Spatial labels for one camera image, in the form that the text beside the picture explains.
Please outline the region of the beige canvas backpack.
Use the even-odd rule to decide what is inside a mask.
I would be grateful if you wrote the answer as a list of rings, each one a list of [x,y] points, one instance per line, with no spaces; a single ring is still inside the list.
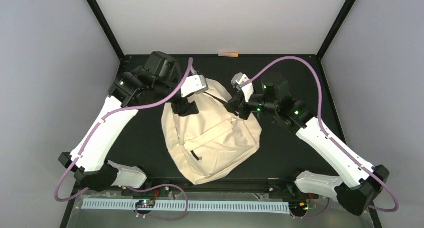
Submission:
[[[180,116],[170,103],[161,126],[168,152],[182,175],[198,185],[227,176],[260,148],[262,127],[255,115],[246,120],[226,110],[231,99],[218,81],[207,79],[208,90],[194,94],[198,114]]]

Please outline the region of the orange highlighter pen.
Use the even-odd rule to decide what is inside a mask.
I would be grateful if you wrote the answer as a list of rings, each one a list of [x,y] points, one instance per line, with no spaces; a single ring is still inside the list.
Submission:
[[[238,53],[235,53],[235,52],[219,52],[218,53],[218,56],[221,56],[221,57],[234,57],[234,58],[236,58],[236,57],[239,57],[239,54]]]

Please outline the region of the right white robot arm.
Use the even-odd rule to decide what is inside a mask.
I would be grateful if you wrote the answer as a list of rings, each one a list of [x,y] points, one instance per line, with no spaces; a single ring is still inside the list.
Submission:
[[[248,80],[241,72],[232,78],[231,84],[238,92],[225,105],[226,109],[245,120],[254,113],[272,115],[277,124],[310,145],[337,172],[336,176],[330,176],[302,171],[286,181],[285,192],[293,198],[302,193],[327,196],[360,216],[383,190],[377,179],[386,182],[390,175],[388,168],[363,159],[324,122],[319,122],[305,102],[291,96],[288,81],[280,74],[262,78],[262,94],[255,93]]]

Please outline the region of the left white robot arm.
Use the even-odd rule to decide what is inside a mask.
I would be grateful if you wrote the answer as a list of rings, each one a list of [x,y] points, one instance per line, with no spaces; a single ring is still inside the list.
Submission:
[[[137,166],[108,159],[108,153],[128,122],[143,109],[168,104],[174,114],[198,114],[188,97],[206,87],[194,71],[193,59],[185,72],[174,57],[155,51],[145,65],[118,75],[108,90],[103,108],[81,143],[59,161],[83,186],[103,191],[111,186],[140,188],[147,180]]]

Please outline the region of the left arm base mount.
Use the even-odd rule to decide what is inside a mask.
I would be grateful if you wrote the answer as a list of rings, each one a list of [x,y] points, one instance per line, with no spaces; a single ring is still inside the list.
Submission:
[[[133,197],[133,198],[157,198],[160,196],[167,196],[171,191],[171,186],[168,185],[170,180],[163,179],[147,179],[147,181],[136,190],[144,190],[144,192],[137,192],[132,189],[126,188],[122,189],[121,195],[124,197]]]

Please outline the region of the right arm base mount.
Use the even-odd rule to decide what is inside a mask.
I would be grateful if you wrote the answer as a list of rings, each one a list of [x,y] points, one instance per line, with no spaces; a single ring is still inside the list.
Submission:
[[[306,201],[307,199],[318,199],[315,193],[301,192],[291,179],[268,179],[263,187],[271,198],[281,198],[287,201]]]

